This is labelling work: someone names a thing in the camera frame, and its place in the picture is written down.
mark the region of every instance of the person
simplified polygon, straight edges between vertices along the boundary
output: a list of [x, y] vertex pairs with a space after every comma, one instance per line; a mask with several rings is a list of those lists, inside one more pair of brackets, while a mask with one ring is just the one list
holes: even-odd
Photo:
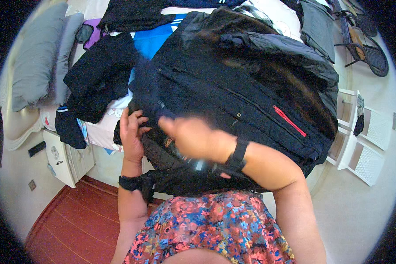
[[[141, 127], [146, 121], [141, 110], [130, 116], [128, 109], [123, 111], [121, 178], [142, 173], [144, 150], [139, 139], [151, 129]], [[212, 130], [197, 118], [161, 117], [158, 124], [179, 151], [191, 158], [223, 164], [237, 145], [235, 136]], [[244, 190], [174, 197], [147, 217], [141, 191], [119, 185], [120, 233], [111, 263], [326, 263], [301, 169], [281, 152], [255, 142], [248, 144], [244, 161], [242, 172], [272, 190], [276, 220], [261, 194]]]

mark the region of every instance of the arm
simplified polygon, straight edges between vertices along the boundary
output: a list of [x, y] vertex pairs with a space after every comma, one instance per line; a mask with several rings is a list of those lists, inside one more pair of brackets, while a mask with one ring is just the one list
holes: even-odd
[[[236, 137], [211, 130], [199, 119], [161, 118], [160, 127], [176, 141], [179, 151], [192, 158], [224, 163], [236, 148]], [[273, 190], [276, 216], [299, 263], [325, 263], [311, 196], [301, 169], [283, 153], [255, 142], [245, 152], [243, 173]]]
[[[120, 138], [123, 148], [126, 150], [121, 176], [139, 177], [142, 173], [141, 159], [143, 156], [143, 147], [139, 138], [150, 128], [138, 128], [140, 124], [148, 120], [146, 117], [140, 117], [142, 111], [133, 112], [129, 117], [128, 111], [128, 109], [123, 110], [120, 118]], [[139, 190], [131, 192], [119, 186], [117, 209], [120, 232], [111, 264], [122, 263], [132, 246], [136, 233], [147, 220], [147, 204]]]

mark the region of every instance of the white nightstand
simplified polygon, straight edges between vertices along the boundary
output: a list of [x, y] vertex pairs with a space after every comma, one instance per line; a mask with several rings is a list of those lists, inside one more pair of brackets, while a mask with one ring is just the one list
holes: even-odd
[[53, 168], [55, 177], [75, 188], [75, 183], [94, 167], [91, 146], [88, 145], [84, 150], [74, 149], [62, 143], [60, 137], [48, 129], [43, 129], [42, 135], [47, 144], [48, 163]]

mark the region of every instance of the plaid fabric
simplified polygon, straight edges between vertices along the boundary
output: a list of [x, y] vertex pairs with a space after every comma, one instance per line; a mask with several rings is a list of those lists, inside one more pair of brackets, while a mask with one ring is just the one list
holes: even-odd
[[245, 1], [240, 6], [233, 8], [233, 11], [243, 13], [244, 15], [257, 18], [261, 20], [263, 23], [267, 24], [269, 27], [275, 29], [279, 34], [283, 35], [282, 30], [276, 25], [273, 24], [273, 21], [266, 15], [263, 11], [259, 10], [254, 6], [251, 1]]

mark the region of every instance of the gray pillow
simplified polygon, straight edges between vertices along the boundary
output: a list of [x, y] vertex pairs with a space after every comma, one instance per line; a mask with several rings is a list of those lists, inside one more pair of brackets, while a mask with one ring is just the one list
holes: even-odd
[[63, 105], [68, 100], [69, 88], [63, 82], [63, 79], [68, 73], [69, 55], [75, 43], [76, 33], [81, 27], [82, 22], [84, 22], [84, 15], [82, 13], [76, 13], [64, 18], [64, 32], [60, 42], [53, 79], [50, 84], [50, 91], [48, 93], [51, 97], [52, 104]]
[[47, 96], [68, 4], [57, 3], [39, 15], [24, 34], [15, 60], [12, 109], [17, 112]]

